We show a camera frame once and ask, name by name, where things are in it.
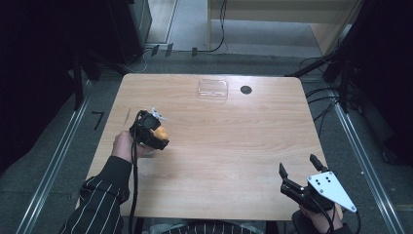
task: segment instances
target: metal rail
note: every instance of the metal rail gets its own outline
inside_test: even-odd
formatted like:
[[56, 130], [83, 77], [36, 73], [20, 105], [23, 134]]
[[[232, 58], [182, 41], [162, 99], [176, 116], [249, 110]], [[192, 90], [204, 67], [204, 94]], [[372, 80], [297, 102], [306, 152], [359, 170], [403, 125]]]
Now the metal rail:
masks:
[[92, 81], [88, 81], [85, 86], [85, 99], [81, 103], [77, 111], [75, 111], [70, 119], [70, 122], [60, 139], [55, 154], [37, 187], [36, 192], [32, 196], [28, 208], [20, 222], [18, 231], [16, 233], [31, 233], [36, 223], [39, 213], [48, 198], [49, 192], [53, 186], [57, 173], [60, 169], [61, 163], [66, 155], [67, 149], [70, 146], [73, 136], [79, 126], [80, 121], [85, 113], [85, 109], [89, 103], [91, 90], [94, 86]]

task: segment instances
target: black cable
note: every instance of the black cable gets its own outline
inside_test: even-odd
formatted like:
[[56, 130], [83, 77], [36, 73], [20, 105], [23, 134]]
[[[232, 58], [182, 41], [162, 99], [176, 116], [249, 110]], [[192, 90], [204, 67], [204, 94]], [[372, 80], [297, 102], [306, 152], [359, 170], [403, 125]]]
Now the black cable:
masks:
[[[221, 38], [221, 42], [219, 43], [219, 45], [213, 49], [213, 50], [203, 50], [203, 51], [197, 51], [197, 53], [212, 53], [217, 51], [219, 48], [221, 48], [222, 44], [224, 43], [225, 40], [225, 31], [224, 31], [224, 22], [225, 22], [225, 16], [226, 16], [226, 12], [227, 12], [227, 2], [228, 0], [223, 0], [222, 1], [222, 5], [221, 5], [221, 13], [219, 15], [219, 21], [221, 23], [221, 31], [222, 31], [222, 38]], [[184, 53], [192, 53], [192, 51], [175, 51], [175, 50], [171, 50], [172, 52], [184, 52]]]
[[339, 88], [321, 88], [321, 89], [315, 89], [315, 90], [311, 90], [308, 93], [306, 93], [306, 98], [309, 98], [310, 96], [321, 92], [321, 91], [325, 91], [325, 90], [338, 90]]
[[327, 115], [328, 112], [331, 111], [332, 107], [337, 104], [337, 100], [334, 102], [331, 102], [326, 109], [323, 110], [323, 112], [316, 118], [314, 118], [314, 121], [316, 122], [319, 117], [322, 116], [321, 122], [319, 123], [319, 137], [321, 136], [321, 128], [322, 128], [322, 123], [324, 122], [325, 115]]
[[319, 98], [316, 98], [316, 99], [314, 99], [314, 100], [310, 100], [308, 103], [311, 104], [311, 103], [313, 103], [313, 102], [316, 102], [316, 101], [319, 101], [319, 100], [323, 100], [323, 99], [329, 99], [329, 98], [339, 98], [339, 97], [338, 97], [338, 96], [319, 97]]
[[312, 200], [313, 202], [316, 204], [316, 206], [319, 208], [319, 210], [322, 212], [322, 214], [325, 216], [325, 218], [328, 221], [328, 224], [330, 225], [330, 227], [328, 228], [326, 233], [329, 234], [334, 234], [334, 225], [333, 225], [333, 221], [331, 220], [330, 216], [328, 215], [328, 213], [321, 207], [321, 205], [316, 201], [316, 199], [314, 199], [314, 197], [310, 194], [310, 193], [306, 193]]
[[360, 229], [361, 229], [361, 218], [360, 218], [360, 214], [358, 213], [358, 211], [356, 211], [356, 216], [357, 216], [357, 231], [356, 231], [356, 234], [358, 234], [360, 232]]
[[131, 203], [131, 213], [130, 213], [130, 218], [129, 218], [129, 231], [130, 234], [133, 233], [133, 216], [134, 216], [134, 211], [136, 210], [136, 200], [137, 200], [137, 145], [139, 144], [139, 138], [136, 136], [136, 128], [137, 128], [137, 118], [138, 115], [135, 118], [135, 126], [133, 128], [133, 133], [132, 133], [132, 138], [133, 142], [131, 145], [131, 163], [132, 163], [132, 169], [133, 169], [133, 200]]

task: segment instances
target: black round object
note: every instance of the black round object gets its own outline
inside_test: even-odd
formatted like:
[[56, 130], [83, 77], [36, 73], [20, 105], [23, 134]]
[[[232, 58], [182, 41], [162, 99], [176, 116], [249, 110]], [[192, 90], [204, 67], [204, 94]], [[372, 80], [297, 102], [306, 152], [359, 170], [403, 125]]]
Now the black round object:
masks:
[[245, 94], [245, 95], [249, 95], [251, 94], [252, 89], [250, 86], [242, 86], [241, 87], [241, 93]]

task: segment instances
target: person's hand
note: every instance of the person's hand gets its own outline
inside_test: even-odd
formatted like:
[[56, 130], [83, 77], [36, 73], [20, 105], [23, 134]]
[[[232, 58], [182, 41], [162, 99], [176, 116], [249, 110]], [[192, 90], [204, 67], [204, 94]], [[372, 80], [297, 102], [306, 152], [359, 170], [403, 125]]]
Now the person's hand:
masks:
[[[318, 213], [318, 214], [313, 213], [303, 208], [303, 206], [300, 206], [300, 210], [303, 215], [305, 215], [312, 221], [314, 227], [319, 233], [326, 233], [328, 228], [330, 228], [330, 224], [328, 223], [327, 218], [322, 213]], [[334, 225], [334, 230], [336, 230], [338, 228], [343, 227], [343, 222], [341, 221], [337, 210], [334, 210], [334, 211], [335, 211], [335, 215], [334, 215], [333, 225]], [[330, 218], [333, 218], [333, 210], [326, 211], [326, 212], [330, 216]]]
[[[112, 156], [117, 156], [131, 163], [131, 145], [133, 144], [133, 138], [130, 132], [122, 131], [115, 136], [113, 142]], [[137, 145], [137, 157], [140, 158], [144, 153], [154, 151], [155, 149], [147, 145]]]

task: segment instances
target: gray floor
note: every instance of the gray floor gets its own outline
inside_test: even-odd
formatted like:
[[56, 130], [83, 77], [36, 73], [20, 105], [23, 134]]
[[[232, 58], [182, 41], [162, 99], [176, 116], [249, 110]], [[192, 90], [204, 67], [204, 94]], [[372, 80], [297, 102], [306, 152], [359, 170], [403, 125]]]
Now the gray floor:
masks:
[[[177, 13], [181, 11], [181, 14], [183, 14], [185, 11], [190, 11], [191, 6], [197, 7], [195, 3], [188, 2], [188, 0], [187, 2], [179, 0]], [[200, 33], [202, 30], [197, 30], [198, 33], [194, 33], [193, 29], [199, 27], [193, 27], [189, 31], [182, 31], [185, 28], [191, 28], [190, 25], [184, 26], [179, 24], [183, 21], [185, 20], [180, 19], [179, 15], [176, 15], [169, 38], [169, 42], [174, 43], [173, 48], [188, 50], [192, 47], [202, 48], [205, 46], [203, 44], [205, 37], [203, 33]], [[311, 34], [304, 36], [304, 38], [311, 37]], [[219, 35], [214, 38], [212, 41], [216, 42]], [[231, 36], [228, 36], [228, 51], [225, 55], [198, 54], [192, 58], [189, 53], [173, 52], [169, 57], [166, 57], [165, 52], [162, 51], [153, 57], [147, 55], [147, 68], [144, 72], [280, 76], [296, 71], [303, 59], [319, 56], [319, 51], [317, 52], [315, 49], [317, 45], [314, 44], [314, 37], [312, 42], [310, 40], [299, 42], [297, 39], [298, 45], [302, 43], [301, 45], [313, 48], [310, 50], [305, 49], [306, 52], [296, 51], [296, 48], [293, 45], [291, 46], [291, 44], [288, 46], [284, 45], [288, 41], [287, 39], [284, 39], [284, 43], [275, 43], [274, 45], [271, 45], [271, 40], [260, 44], [260, 41], [258, 41], [259, 36], [255, 39], [250, 39], [250, 43], [238, 43], [242, 44], [242, 47], [247, 50], [245, 52], [241, 51], [241, 47], [236, 47], [237, 42], [231, 41], [231, 38]], [[263, 46], [266, 43], [272, 47], [271, 50]], [[130, 66], [130, 68], [135, 70], [141, 70], [143, 67], [144, 63], [142, 60]], [[103, 76], [98, 82], [94, 82], [85, 114], [68, 148], [44, 207], [39, 213], [32, 233], [58, 232], [65, 219], [73, 212], [79, 187], [87, 175], [104, 124], [122, 81], [122, 77], [112, 70], [104, 67], [101, 67], [101, 69]], [[304, 76], [302, 81], [306, 92], [325, 86], [320, 80], [320, 72], [318, 70], [308, 76]], [[329, 93], [327, 92], [317, 93], [309, 99], [328, 95]], [[313, 116], [319, 115], [328, 104], [327, 99], [310, 104]], [[71, 98], [42, 133], [33, 149], [0, 177], [0, 233], [15, 233], [17, 231], [20, 221], [28, 208], [29, 201], [52, 159], [59, 139], [70, 121], [70, 117], [73, 114], [73, 106], [74, 98]], [[102, 122], [96, 130], [94, 130], [94, 127], [97, 122], [97, 116], [93, 115], [92, 111], [105, 113]], [[411, 205], [413, 189], [409, 186], [413, 177], [413, 170], [410, 167], [395, 167], [385, 163], [381, 157], [380, 147], [378, 147], [379, 145], [371, 134], [365, 120], [353, 110], [349, 115], [354, 120], [358, 136], [363, 142], [379, 178], [383, 182], [385, 191], [393, 202], [406, 233], [413, 233], [413, 225], [411, 223], [411, 217], [413, 216]], [[316, 128], [319, 128], [319, 120], [316, 122]], [[335, 111], [329, 112], [323, 121], [320, 142], [329, 168], [336, 172], [359, 209], [362, 221], [361, 233], [390, 233], [377, 205], [376, 197], [365, 179], [356, 154]], [[355, 230], [357, 225], [356, 217], [353, 214], [345, 213], [344, 219]], [[291, 224], [288, 223], [286, 227], [289, 230]]]

